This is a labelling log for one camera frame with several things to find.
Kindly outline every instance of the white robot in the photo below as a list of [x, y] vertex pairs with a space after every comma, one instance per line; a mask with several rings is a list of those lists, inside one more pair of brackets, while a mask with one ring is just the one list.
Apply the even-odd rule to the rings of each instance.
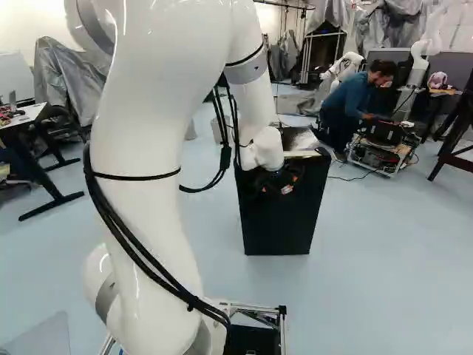
[[320, 75], [320, 79], [323, 80], [321, 86], [325, 87], [327, 83], [330, 83], [328, 92], [330, 94], [343, 80], [358, 71], [363, 60], [364, 57], [358, 53], [345, 53], [329, 70]]
[[[79, 10], [83, 2], [77, 0]], [[248, 307], [203, 298], [180, 220], [177, 173], [191, 116], [222, 71], [239, 104], [242, 168], [277, 171], [284, 163], [279, 131], [269, 126], [277, 117], [254, 4], [107, 0], [94, 6], [102, 23], [115, 28], [115, 51], [102, 48], [112, 65], [85, 159], [92, 200], [108, 227], [84, 272], [86, 296], [111, 334], [103, 351], [116, 339], [129, 355], [220, 355], [228, 316]], [[108, 218], [111, 211], [115, 219]], [[284, 355], [284, 331], [281, 350]]]

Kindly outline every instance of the man's hair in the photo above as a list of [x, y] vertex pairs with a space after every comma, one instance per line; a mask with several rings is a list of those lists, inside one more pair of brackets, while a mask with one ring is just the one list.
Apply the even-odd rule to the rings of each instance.
[[398, 66], [394, 61], [380, 61], [375, 59], [370, 66], [371, 72], [381, 72], [382, 76], [395, 75], [398, 71]]

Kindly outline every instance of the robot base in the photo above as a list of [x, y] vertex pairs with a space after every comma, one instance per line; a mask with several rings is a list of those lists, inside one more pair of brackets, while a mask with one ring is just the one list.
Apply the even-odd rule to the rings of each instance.
[[[231, 325], [223, 355], [287, 355], [286, 306], [261, 307], [237, 302], [219, 302], [230, 318], [244, 315], [262, 326]], [[110, 355], [116, 343], [107, 335], [99, 355]]]

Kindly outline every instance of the black stand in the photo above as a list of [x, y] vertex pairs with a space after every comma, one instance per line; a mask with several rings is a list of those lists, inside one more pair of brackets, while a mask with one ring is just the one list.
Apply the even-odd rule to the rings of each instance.
[[15, 127], [12, 127], [12, 129], [0, 129], [1, 139], [8, 148], [13, 149], [15, 151], [18, 157], [22, 160], [26, 169], [28, 169], [28, 171], [32, 175], [32, 178], [37, 183], [42, 185], [54, 199], [53, 201], [46, 203], [45, 205], [40, 206], [37, 209], [33, 209], [30, 212], [22, 214], [18, 219], [19, 221], [26, 220], [42, 212], [53, 209], [54, 207], [63, 205], [66, 202], [70, 202], [72, 200], [84, 196], [83, 192], [76, 192], [70, 195], [61, 194], [56, 185], [51, 181], [50, 177], [44, 172], [44, 170], [36, 162], [35, 158], [30, 154], [28, 148], [25, 147], [20, 141], [20, 139], [18, 138], [18, 133], [12, 132], [13, 129], [15, 129]]
[[440, 148], [438, 162], [428, 177], [429, 181], [433, 181], [435, 179], [445, 164], [455, 166], [467, 172], [473, 172], [473, 162], [459, 158], [457, 156], [464, 152], [468, 152], [469, 150], [473, 150], [473, 146], [453, 152], [468, 128], [473, 126], [473, 94], [469, 93], [468, 96], [466, 96], [466, 94], [463, 95], [464, 96], [462, 97], [461, 104], [459, 104], [458, 108], [455, 109], [458, 117], [455, 116], [456, 119], [453, 123], [453, 127], [450, 133], [447, 135], [442, 147]]
[[330, 155], [291, 158], [304, 171], [287, 195], [256, 191], [260, 168], [249, 172], [235, 165], [239, 210], [246, 255], [309, 254], [324, 194]]
[[50, 106], [47, 104], [47, 106], [43, 109], [43, 111], [40, 113], [38, 118], [35, 120], [35, 130], [38, 133], [38, 135], [44, 140], [46, 145], [48, 146], [48, 150], [54, 154], [55, 158], [58, 160], [58, 162], [52, 166], [48, 166], [47, 168], [44, 168], [45, 172], [50, 172], [54, 169], [57, 168], [62, 168], [63, 166], [68, 166], [74, 163], [78, 163], [81, 161], [80, 158], [74, 158], [74, 159], [69, 159], [66, 160], [61, 154], [61, 150], [59, 149], [58, 144], [54, 139], [51, 138], [51, 136], [48, 134], [46, 127], [43, 126], [42, 121], [48, 116], [51, 116], [51, 112], [54, 112], [55, 107]]

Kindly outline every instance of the man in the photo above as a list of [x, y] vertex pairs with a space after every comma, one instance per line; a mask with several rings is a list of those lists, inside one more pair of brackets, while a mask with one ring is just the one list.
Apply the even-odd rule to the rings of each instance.
[[375, 60], [368, 72], [357, 72], [342, 82], [322, 103], [320, 117], [328, 128], [328, 142], [337, 159], [346, 161], [345, 149], [360, 126], [360, 120], [374, 117], [365, 113], [372, 91], [392, 81], [397, 66], [393, 61]]

